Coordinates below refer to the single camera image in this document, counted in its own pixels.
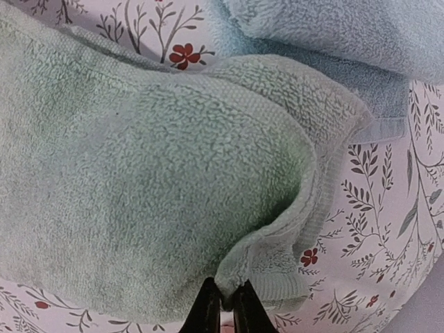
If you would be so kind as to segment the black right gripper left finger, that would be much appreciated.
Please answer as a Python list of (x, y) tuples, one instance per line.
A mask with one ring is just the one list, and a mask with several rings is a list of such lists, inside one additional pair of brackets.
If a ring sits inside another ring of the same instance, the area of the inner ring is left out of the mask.
[(214, 278), (203, 282), (180, 333), (219, 333), (221, 331), (221, 292)]

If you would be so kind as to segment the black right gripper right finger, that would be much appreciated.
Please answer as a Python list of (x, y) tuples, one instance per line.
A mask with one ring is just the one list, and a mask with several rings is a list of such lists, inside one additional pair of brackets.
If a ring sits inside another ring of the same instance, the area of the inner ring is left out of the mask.
[(247, 280), (232, 297), (236, 333), (277, 333), (252, 284)]

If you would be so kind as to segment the green panda towel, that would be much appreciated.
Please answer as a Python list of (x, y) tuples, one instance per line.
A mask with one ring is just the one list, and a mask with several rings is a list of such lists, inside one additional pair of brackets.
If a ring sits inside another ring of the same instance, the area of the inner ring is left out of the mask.
[(308, 298), (299, 273), (371, 115), (321, 72), (243, 55), (166, 69), (1, 3), (1, 276), (143, 323), (206, 277), (232, 308)]

